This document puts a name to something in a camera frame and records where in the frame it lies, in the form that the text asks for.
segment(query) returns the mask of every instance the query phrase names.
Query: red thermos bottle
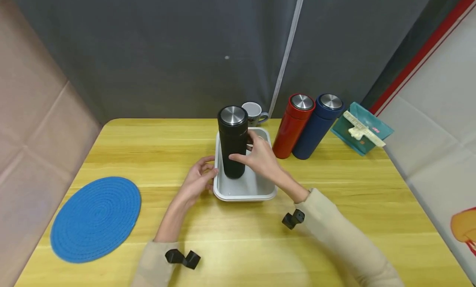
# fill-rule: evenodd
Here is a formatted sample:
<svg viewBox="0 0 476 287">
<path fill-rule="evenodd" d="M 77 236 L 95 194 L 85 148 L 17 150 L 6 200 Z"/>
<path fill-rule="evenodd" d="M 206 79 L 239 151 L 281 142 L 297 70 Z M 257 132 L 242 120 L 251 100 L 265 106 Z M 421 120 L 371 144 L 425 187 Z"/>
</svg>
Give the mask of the red thermos bottle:
<svg viewBox="0 0 476 287">
<path fill-rule="evenodd" d="M 289 97 L 288 106 L 279 125 L 273 152 L 279 159 L 286 159 L 310 118 L 316 103 L 309 96 L 297 93 Z"/>
</svg>

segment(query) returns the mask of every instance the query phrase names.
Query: stainless steel lid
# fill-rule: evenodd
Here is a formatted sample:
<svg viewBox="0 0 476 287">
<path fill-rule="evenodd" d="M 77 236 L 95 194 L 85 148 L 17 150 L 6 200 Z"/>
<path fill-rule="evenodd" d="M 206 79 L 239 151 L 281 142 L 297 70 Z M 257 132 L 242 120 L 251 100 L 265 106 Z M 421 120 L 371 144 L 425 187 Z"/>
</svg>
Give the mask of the stainless steel lid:
<svg viewBox="0 0 476 287">
<path fill-rule="evenodd" d="M 291 98 L 292 105 L 301 110 L 309 110 L 313 107 L 312 99 L 306 95 L 295 95 Z"/>
<path fill-rule="evenodd" d="M 245 110 L 238 106 L 228 106 L 221 111 L 220 117 L 225 124 L 236 125 L 245 119 Z"/>
<path fill-rule="evenodd" d="M 342 107 L 342 101 L 337 96 L 326 93 L 322 95 L 319 99 L 319 102 L 326 108 L 336 110 Z"/>
</svg>

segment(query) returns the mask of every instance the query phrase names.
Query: woven placemat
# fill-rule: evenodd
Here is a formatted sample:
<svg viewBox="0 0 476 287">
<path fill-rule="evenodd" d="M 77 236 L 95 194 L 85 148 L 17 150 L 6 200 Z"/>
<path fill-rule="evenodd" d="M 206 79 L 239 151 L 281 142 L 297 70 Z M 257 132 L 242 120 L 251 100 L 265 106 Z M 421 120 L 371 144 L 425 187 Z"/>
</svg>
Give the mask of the woven placemat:
<svg viewBox="0 0 476 287">
<path fill-rule="evenodd" d="M 136 185 L 123 177 L 104 177 L 76 192 L 61 208 L 50 242 L 61 259 L 82 263 L 109 254 L 126 240 L 140 211 Z"/>
</svg>

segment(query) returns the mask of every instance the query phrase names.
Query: gray curtain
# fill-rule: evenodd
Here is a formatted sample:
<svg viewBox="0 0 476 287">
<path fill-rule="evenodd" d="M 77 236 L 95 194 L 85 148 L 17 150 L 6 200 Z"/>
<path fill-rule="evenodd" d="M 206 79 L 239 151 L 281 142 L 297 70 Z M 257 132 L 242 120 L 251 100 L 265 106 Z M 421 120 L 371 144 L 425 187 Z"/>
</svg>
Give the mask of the gray curtain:
<svg viewBox="0 0 476 287">
<path fill-rule="evenodd" d="M 428 2 L 420 17 L 361 102 L 362 106 L 367 109 L 372 107 L 459 1 L 430 0 Z"/>
<path fill-rule="evenodd" d="M 273 117 L 293 93 L 362 101 L 427 2 L 304 0 Z"/>
<path fill-rule="evenodd" d="M 101 123 L 271 104 L 297 0 L 15 0 Z M 428 0 L 304 0 L 293 93 L 362 101 Z"/>
<path fill-rule="evenodd" d="M 15 0 L 101 123 L 270 106 L 296 0 Z"/>
</svg>

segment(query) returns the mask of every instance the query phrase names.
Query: tray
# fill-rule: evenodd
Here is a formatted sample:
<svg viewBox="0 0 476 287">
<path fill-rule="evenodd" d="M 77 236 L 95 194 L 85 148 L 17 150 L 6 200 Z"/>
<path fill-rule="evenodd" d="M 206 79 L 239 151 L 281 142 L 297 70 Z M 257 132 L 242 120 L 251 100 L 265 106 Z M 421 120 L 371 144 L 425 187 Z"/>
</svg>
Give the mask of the tray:
<svg viewBox="0 0 476 287">
<path fill-rule="evenodd" d="M 271 145 L 269 133 L 265 129 L 249 127 L 248 130 L 254 131 Z M 248 166 L 245 167 L 245 173 L 242 177 L 238 179 L 231 179 L 225 175 L 219 133 L 217 133 L 215 148 L 215 168 L 218 168 L 219 173 L 213 182 L 213 193 L 220 200 L 230 202 L 265 201 L 273 199 L 278 193 L 278 187 L 272 181 L 257 175 Z"/>
</svg>

